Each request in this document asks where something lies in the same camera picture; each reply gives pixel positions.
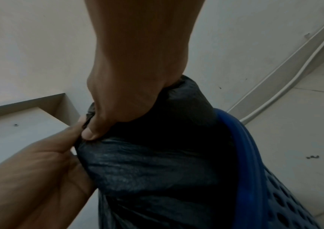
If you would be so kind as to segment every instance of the black trash bag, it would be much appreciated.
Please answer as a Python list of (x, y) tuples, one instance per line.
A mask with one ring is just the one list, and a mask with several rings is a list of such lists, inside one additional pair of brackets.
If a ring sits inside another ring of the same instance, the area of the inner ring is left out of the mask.
[[(88, 121), (94, 115), (89, 108)], [(237, 187), (228, 129), (186, 76), (141, 118), (103, 138), (79, 139), (81, 164), (99, 189), (103, 229), (229, 228)]]

